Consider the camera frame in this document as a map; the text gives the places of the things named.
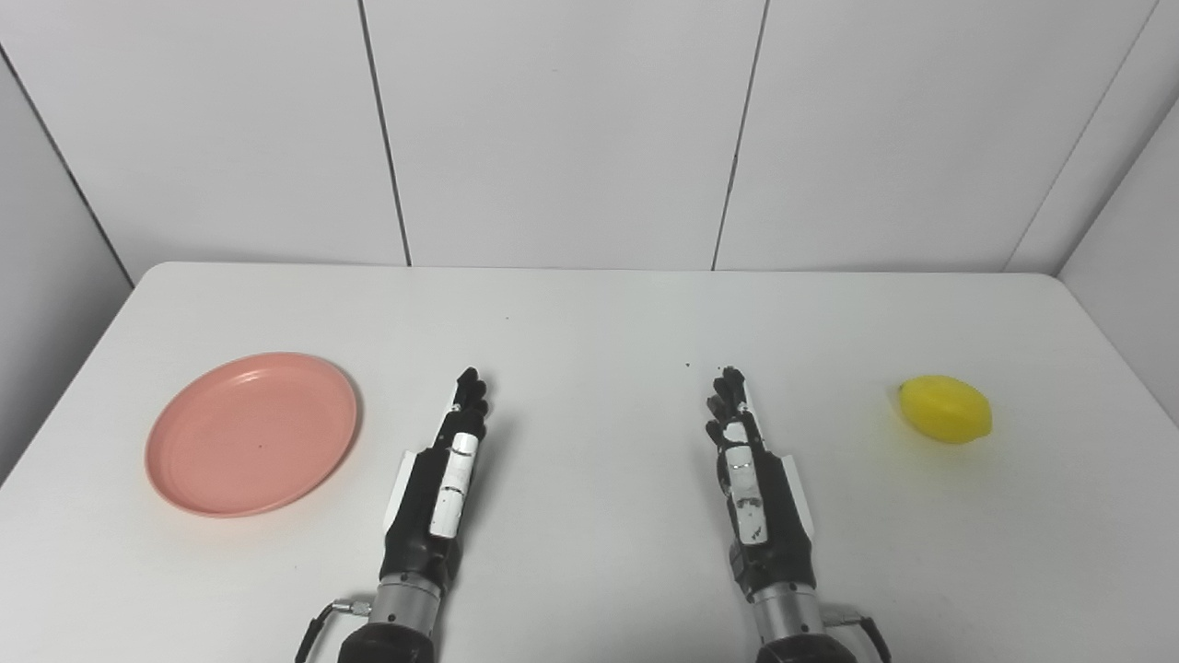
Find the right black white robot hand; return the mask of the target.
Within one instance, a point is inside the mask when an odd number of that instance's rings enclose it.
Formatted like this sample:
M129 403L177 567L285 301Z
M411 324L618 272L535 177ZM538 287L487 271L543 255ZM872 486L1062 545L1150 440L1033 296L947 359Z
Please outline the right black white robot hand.
M764 442L744 374L724 366L706 400L705 432L717 449L717 479L735 541L733 578L749 599L771 585L817 587L812 541L788 477L784 458Z

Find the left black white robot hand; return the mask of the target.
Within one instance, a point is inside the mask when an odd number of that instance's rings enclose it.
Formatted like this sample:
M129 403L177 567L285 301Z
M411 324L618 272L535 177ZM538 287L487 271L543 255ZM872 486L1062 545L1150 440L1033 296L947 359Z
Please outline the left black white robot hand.
M420 576L442 596L450 591L461 562L461 519L487 436L487 390L475 366L468 366L456 378L437 436L428 448L403 457L380 579Z

